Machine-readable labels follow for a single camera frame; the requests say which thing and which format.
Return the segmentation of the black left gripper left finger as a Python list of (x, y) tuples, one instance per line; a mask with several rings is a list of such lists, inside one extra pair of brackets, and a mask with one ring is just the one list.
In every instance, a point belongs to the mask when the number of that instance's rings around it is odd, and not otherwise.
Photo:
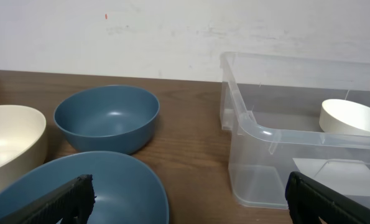
[(91, 174), (80, 175), (26, 206), (0, 224), (87, 224), (95, 204)]

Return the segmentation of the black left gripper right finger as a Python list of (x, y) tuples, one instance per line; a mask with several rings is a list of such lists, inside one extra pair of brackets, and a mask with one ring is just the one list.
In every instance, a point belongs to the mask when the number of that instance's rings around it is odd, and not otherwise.
[(297, 171), (289, 175), (285, 199), (294, 224), (370, 224), (369, 208)]

